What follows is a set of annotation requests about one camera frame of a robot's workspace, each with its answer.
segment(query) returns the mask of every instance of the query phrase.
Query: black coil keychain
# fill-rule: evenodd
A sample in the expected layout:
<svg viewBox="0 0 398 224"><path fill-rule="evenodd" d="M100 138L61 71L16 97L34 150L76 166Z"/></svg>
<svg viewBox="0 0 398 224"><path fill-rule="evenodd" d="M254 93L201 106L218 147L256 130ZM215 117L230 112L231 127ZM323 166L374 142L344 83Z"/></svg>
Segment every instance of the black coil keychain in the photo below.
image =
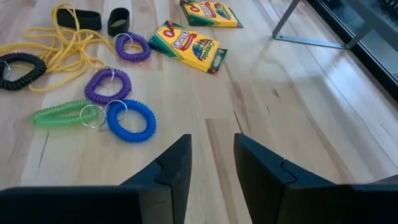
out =
<svg viewBox="0 0 398 224"><path fill-rule="evenodd" d="M8 73L10 72L9 64L12 62L27 62L34 65L34 69L30 71L28 74L20 77L15 81L5 80L4 69L8 68ZM11 53L6 54L0 57L0 88L9 90L9 91L17 91L25 86L31 84L36 81L39 77L44 75L47 67L42 59L38 58L35 55L27 54L27 53Z"/></svg>

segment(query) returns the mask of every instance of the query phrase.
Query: black object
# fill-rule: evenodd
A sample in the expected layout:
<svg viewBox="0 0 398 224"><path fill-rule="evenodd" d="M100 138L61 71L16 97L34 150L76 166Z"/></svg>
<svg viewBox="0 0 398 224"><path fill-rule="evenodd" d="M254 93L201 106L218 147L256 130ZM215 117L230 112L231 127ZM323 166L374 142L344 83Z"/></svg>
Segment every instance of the black object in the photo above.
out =
<svg viewBox="0 0 398 224"><path fill-rule="evenodd" d="M130 28L130 12L123 7L113 9L108 20L108 35L114 37L127 33Z"/></svg>
<svg viewBox="0 0 398 224"><path fill-rule="evenodd" d="M398 0L378 0L380 8L393 19L398 20Z"/></svg>
<svg viewBox="0 0 398 224"><path fill-rule="evenodd" d="M323 0L323 2L331 9L338 9L339 7L343 6L341 0Z"/></svg>
<svg viewBox="0 0 398 224"><path fill-rule="evenodd" d="M35 68L17 80L9 81L4 79L4 67L6 64L1 63L1 61L7 62L8 64L18 61L27 62L33 64ZM46 70L47 67L45 66L44 61L35 55L27 53L11 53L3 55L0 57L0 88L9 91L20 90L40 78Z"/></svg>
<svg viewBox="0 0 398 224"><path fill-rule="evenodd" d="M101 23L101 14L95 11L87 11L87 10L76 10L77 19L80 23L81 29L90 29L94 31L98 31L102 29ZM67 9L59 9L57 11L57 22L58 25L76 29L75 19L68 12Z"/></svg>
<svg viewBox="0 0 398 224"><path fill-rule="evenodd" d="M336 185L243 134L234 156L253 224L396 223L398 185Z"/></svg>
<svg viewBox="0 0 398 224"><path fill-rule="evenodd" d="M120 186L0 191L0 223L183 224L191 167L191 135L185 134Z"/></svg>

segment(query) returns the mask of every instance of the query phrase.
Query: metal table leg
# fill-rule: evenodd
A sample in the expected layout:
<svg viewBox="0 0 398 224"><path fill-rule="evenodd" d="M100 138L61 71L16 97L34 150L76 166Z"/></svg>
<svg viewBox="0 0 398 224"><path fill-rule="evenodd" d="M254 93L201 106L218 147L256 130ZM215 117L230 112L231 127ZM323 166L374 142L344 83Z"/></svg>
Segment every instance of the metal table leg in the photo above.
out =
<svg viewBox="0 0 398 224"><path fill-rule="evenodd" d="M279 23L276 25L275 29L272 31L272 36L273 36L273 38L275 40L283 40L283 41L288 41L288 42L315 45L315 46L321 46L321 47L331 47L331 48L335 48L335 49L349 49L349 48L352 47L352 45L347 46L345 44L327 42L327 41L322 41L322 40L312 40L312 39L306 39L306 38L297 37L297 36L279 35L278 34L279 31L284 26L284 24L286 23L287 19L292 14L294 9L297 7L299 2L300 2L300 0L293 0L292 1L290 6L287 8L285 14L282 16L282 18L280 19Z"/></svg>
<svg viewBox="0 0 398 224"><path fill-rule="evenodd" d="M356 34L356 36L348 42L348 44L346 45L348 49L354 47L354 45L356 45L362 38L364 38L366 36L366 34L368 34L370 31L372 30L372 27L366 23L365 26L359 31L358 34Z"/></svg>

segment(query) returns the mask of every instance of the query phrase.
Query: purple coil keychain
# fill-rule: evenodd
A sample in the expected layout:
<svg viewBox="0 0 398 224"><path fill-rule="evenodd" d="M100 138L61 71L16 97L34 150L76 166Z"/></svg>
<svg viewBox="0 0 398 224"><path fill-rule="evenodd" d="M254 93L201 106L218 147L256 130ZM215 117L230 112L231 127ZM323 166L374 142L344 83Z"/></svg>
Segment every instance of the purple coil keychain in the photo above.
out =
<svg viewBox="0 0 398 224"><path fill-rule="evenodd" d="M141 62L149 58L150 47L146 39L143 38L143 36L132 32L128 32L128 33L118 34L115 37L115 39L116 39L116 44L115 44L116 53L118 53L119 57L121 57L122 59L128 60L130 62ZM131 41L131 44L134 41L137 42L139 45L141 45L142 52L137 54L127 53L124 50L124 44L129 40Z"/></svg>
<svg viewBox="0 0 398 224"><path fill-rule="evenodd" d="M111 80L113 80L114 77L118 77L121 79L123 86L122 86L122 89L119 91L119 93L117 93L113 96L103 96L103 95L95 93L95 89L98 87L101 80L105 77L112 77ZM93 76L93 78L91 78L91 80L87 83L87 85L85 87L86 98L95 103L99 103L102 105L108 104L110 101L113 101L113 100L122 100L130 92L131 92L131 82L130 82L130 78L126 74L126 72L124 72L120 69L109 68L109 67L99 70Z"/></svg>

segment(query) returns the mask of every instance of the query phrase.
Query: gray metal frame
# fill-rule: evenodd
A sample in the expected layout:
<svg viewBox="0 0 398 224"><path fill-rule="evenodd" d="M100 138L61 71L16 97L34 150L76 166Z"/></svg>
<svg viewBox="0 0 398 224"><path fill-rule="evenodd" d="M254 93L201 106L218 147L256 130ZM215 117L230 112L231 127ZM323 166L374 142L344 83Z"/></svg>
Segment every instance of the gray metal frame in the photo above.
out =
<svg viewBox="0 0 398 224"><path fill-rule="evenodd" d="M346 0L347 5L366 21L367 25L376 31L392 48L398 51L398 30L393 28L387 21L378 16L361 0Z"/></svg>
<svg viewBox="0 0 398 224"><path fill-rule="evenodd" d="M373 19L373 22L370 23L368 22L367 18L368 16L363 14L368 14L370 9L367 9L365 11L363 8L366 8L363 4L361 4L358 0L347 0L347 3L354 9L354 10L360 10L362 13L360 14L357 12L365 21L366 21L366 26L360 30L360 32L348 43L348 44L339 44L339 43L334 43L334 42L328 42L328 41L322 41L322 40L312 40L312 39L306 39L303 37L297 37L297 36L289 36L289 35L280 35L279 32L284 26L284 24L287 22L287 19L290 17L290 15L293 13L294 9L297 7L299 4L300 0L293 0L290 6L287 8L285 14L280 18L280 21L276 25L275 29L272 31L272 37L275 40L282 40L282 41L288 41L288 42L293 42L293 43L299 43L299 44L307 44L307 45L314 45L314 46L321 46L321 47L331 47L334 49L343 49L343 50L348 50L352 48L354 45L356 45L366 34L368 34L373 27L379 26L379 25L386 25L386 21L383 21L381 18L379 18L377 15L375 15L372 12L372 16L369 18L369 20Z"/></svg>

